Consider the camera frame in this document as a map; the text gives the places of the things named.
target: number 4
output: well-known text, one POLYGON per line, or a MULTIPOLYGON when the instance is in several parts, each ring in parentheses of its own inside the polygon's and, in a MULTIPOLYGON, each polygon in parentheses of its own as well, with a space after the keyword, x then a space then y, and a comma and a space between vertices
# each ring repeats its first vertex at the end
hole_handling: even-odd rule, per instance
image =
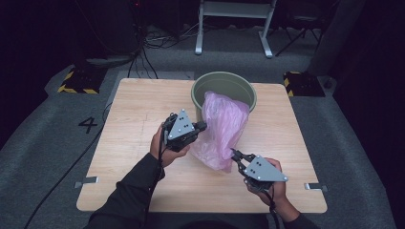
POLYGON ((93 122, 95 121, 95 119, 93 117, 89 117, 86 120, 80 122, 78 124, 78 126, 85 126, 87 127, 87 132, 86 134, 88 134, 90 132, 90 129, 92 129, 93 126, 96 126, 97 124, 93 124, 93 122))

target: wooden table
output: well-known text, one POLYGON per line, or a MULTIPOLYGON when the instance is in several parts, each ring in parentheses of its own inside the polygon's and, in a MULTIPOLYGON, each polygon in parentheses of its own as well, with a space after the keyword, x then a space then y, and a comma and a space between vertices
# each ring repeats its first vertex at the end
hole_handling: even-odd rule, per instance
MULTIPOLYGON (((191 121, 196 121, 191 100, 193 83, 121 80, 87 174, 98 177, 98 183, 83 185, 77 201, 79 210, 94 211, 105 203, 116 182, 148 153, 152 135, 170 113, 185 109, 191 121)), ((257 104, 236 149, 280 160, 289 178, 287 195, 292 204, 304 213, 326 212, 323 193, 304 188, 304 183, 316 183, 318 179, 285 87, 252 85, 257 104)), ((268 213, 268 207, 247 191, 236 163, 227 174, 208 168, 188 154, 165 172, 165 179, 158 183, 153 195, 151 212, 268 213)))

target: black sleeve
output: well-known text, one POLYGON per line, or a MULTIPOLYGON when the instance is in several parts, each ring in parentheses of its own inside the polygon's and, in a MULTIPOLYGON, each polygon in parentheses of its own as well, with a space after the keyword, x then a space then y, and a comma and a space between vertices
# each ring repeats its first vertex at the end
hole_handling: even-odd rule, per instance
POLYGON ((89 228, 140 228, 151 200, 150 188, 161 171, 158 160, 147 154, 117 183, 107 202, 89 219, 89 228))
POLYGON ((290 222, 283 222, 286 229, 319 229, 311 220, 300 213, 297 219, 290 222))

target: plastic bag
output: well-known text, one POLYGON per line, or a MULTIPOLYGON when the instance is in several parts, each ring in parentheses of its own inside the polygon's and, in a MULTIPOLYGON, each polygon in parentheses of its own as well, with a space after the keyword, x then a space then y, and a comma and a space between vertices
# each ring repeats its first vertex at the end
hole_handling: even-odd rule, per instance
POLYGON ((206 92, 202 118, 207 124, 191 144, 189 153, 214 170, 227 173, 232 168, 232 151, 244 131, 249 116, 247 104, 222 94, 206 92))

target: green bucket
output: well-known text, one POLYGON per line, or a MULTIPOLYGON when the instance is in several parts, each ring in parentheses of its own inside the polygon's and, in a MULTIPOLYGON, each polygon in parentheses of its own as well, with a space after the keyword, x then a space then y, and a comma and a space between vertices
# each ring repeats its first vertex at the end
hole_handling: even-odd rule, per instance
POLYGON ((244 102, 249 106, 250 112, 256 106, 256 92, 247 80, 234 73, 207 73, 198 78, 191 88, 191 98, 196 106, 197 121, 203 120, 204 95, 209 91, 244 102))

